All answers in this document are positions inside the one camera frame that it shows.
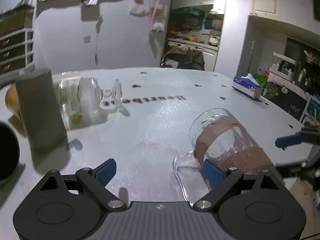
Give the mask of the clear mug with brown bands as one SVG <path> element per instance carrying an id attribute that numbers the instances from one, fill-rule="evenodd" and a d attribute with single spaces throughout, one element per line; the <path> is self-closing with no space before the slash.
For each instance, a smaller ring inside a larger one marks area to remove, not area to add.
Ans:
<path id="1" fill-rule="evenodd" d="M 194 205 L 233 170 L 258 174 L 272 166 L 264 150 L 226 109 L 210 109 L 191 125 L 193 150 L 172 163 L 184 200 Z"/>

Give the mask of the brown cup black interior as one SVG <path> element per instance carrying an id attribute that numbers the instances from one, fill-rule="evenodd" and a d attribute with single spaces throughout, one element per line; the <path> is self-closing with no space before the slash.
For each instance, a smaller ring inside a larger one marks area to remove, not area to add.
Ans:
<path id="1" fill-rule="evenodd" d="M 20 146 L 16 134 L 6 123 L 1 122 L 0 136 L 0 179 L 4 181 L 16 170 Z"/>

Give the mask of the dark grey tumbler cup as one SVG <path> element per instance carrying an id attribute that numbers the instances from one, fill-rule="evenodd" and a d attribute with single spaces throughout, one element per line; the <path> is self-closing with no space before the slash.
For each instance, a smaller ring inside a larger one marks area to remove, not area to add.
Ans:
<path id="1" fill-rule="evenodd" d="M 36 69 L 15 82 L 20 116 L 30 149 L 49 153 L 67 139 L 60 114 L 52 73 L 47 68 Z"/>

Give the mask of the blue tissue box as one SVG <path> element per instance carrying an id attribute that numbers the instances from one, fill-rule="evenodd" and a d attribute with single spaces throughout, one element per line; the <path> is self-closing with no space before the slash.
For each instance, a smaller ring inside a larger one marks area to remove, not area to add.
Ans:
<path id="1" fill-rule="evenodd" d="M 263 88 L 250 73 L 246 76 L 235 76 L 232 87 L 253 100 L 259 99 L 263 92 Z"/>

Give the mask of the clear stemmed glass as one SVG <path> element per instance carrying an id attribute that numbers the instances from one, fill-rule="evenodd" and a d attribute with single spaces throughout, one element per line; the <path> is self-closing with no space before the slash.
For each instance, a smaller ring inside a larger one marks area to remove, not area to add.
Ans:
<path id="1" fill-rule="evenodd" d="M 69 77 L 55 84 L 63 124 L 70 131 L 102 124 L 122 107 L 122 87 L 116 79 L 111 89 L 102 89 L 92 77 Z"/>

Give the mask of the chair draped with brown clothes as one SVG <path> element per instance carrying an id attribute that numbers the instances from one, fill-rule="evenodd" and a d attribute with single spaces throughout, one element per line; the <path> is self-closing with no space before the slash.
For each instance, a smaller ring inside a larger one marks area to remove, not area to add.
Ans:
<path id="1" fill-rule="evenodd" d="M 168 46 L 161 67 L 204 71 L 203 52 L 190 47 Z"/>

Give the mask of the white drawer unit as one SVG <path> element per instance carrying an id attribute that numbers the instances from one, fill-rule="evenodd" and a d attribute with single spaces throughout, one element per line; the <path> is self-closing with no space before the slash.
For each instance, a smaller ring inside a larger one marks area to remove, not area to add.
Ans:
<path id="1" fill-rule="evenodd" d="M 33 29 L 23 28 L 1 36 L 1 75 L 33 65 L 33 35 Z"/>

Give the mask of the white plush toy hanging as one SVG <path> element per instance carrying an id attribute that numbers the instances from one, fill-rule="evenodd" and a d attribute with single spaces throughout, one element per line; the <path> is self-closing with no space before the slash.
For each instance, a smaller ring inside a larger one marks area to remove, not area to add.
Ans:
<path id="1" fill-rule="evenodd" d="M 151 28 L 152 33 L 162 33 L 164 31 L 164 24 L 162 22 L 156 22 Z"/>

